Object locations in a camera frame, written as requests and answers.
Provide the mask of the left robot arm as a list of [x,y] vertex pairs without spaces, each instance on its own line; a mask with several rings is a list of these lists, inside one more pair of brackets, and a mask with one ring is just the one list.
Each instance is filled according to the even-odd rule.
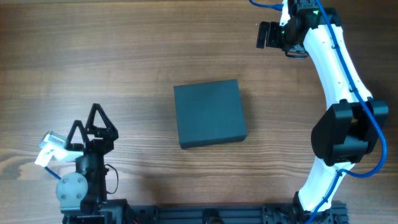
[[114,149],[118,137],[118,130],[97,103],[86,124],[74,121],[65,146],[82,155],[75,159],[76,171],[61,177],[56,187],[63,223],[139,223],[126,199],[107,198],[106,174],[111,165],[104,163],[104,156]]

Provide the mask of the dark green box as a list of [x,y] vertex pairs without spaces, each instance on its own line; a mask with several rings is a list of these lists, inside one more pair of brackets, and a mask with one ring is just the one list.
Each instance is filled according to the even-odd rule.
[[240,142],[248,135],[237,80],[174,87],[182,149]]

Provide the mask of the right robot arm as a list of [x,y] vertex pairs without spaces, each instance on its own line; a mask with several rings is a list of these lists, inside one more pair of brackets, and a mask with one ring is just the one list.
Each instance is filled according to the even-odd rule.
[[257,48],[281,49],[289,58],[310,57],[321,81],[326,111],[311,132],[315,160],[294,195],[291,223],[340,221],[332,198],[347,175],[368,178],[384,166],[388,145],[382,127],[389,108],[362,83],[349,56],[337,11],[320,1],[284,1],[272,8],[278,22],[262,22]]

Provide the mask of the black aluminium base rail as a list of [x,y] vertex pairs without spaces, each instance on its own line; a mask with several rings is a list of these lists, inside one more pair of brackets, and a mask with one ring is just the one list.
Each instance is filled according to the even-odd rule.
[[65,216],[63,223],[142,223],[142,224],[283,224],[283,223],[349,223],[343,203],[318,212],[314,218],[287,204],[204,207],[132,206],[125,212],[103,211],[96,215]]

